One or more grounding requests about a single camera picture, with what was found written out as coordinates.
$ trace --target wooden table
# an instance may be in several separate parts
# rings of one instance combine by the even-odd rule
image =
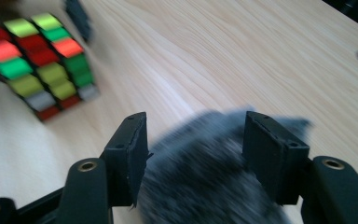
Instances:
[[[205,110],[253,105],[310,119],[312,157],[358,172],[358,24],[320,0],[83,1],[86,46],[101,96],[40,123],[0,83],[0,197],[18,207],[61,187],[76,161],[98,157],[120,122],[146,111],[153,143]],[[61,1],[24,0],[74,32]],[[296,207],[286,208],[300,223]],[[115,208],[116,223],[142,223]]]

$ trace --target green sticker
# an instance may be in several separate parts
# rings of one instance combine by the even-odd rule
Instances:
[[[77,75],[74,77],[74,82],[78,87],[84,87],[92,83],[94,79],[92,78],[91,71],[83,73],[82,75]]]
[[[22,58],[15,58],[13,60],[0,63],[0,73],[8,79],[22,77],[32,72],[33,70],[30,65]]]
[[[16,35],[18,37],[26,37],[28,35],[39,34],[37,29],[25,19],[5,21],[4,25],[13,35]]]
[[[23,97],[30,96],[44,89],[39,79],[31,75],[10,80],[7,84],[14,92]]]
[[[51,42],[55,42],[57,40],[61,40],[67,37],[71,37],[71,35],[63,28],[57,28],[54,30],[45,31],[42,30],[42,34],[49,39]]]
[[[33,16],[31,19],[34,21],[34,23],[36,23],[36,25],[47,31],[62,27],[62,24],[59,22],[59,20],[48,13]]]
[[[76,93],[74,84],[68,80],[59,86],[50,87],[50,90],[60,100],[64,100]]]
[[[72,58],[66,58],[63,61],[66,69],[75,74],[77,71],[90,70],[84,54],[76,55]]]
[[[40,78],[49,86],[54,85],[55,82],[60,81],[61,79],[67,79],[65,69],[57,63],[51,63],[43,67],[36,69],[37,74]]]

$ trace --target rubik's cube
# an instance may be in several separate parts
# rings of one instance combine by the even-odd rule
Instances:
[[[98,94],[84,50],[48,13],[0,26],[0,80],[40,120]]]

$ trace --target black plastic mount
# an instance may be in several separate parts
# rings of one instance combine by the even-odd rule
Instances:
[[[242,156],[273,202],[296,204],[310,148],[269,116],[248,112]]]
[[[63,189],[19,210],[0,198],[0,224],[113,223],[112,206],[136,205],[148,157],[143,112],[123,120],[100,159],[75,163]]]
[[[358,224],[358,174],[332,157],[308,159],[309,147],[263,114],[248,112],[242,155],[278,204],[304,199],[305,224]]]

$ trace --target gray fuzzy object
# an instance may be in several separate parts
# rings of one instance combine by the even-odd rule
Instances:
[[[204,113],[151,147],[138,197],[144,223],[290,223],[244,164],[248,110]],[[306,140],[306,119],[275,119]]]

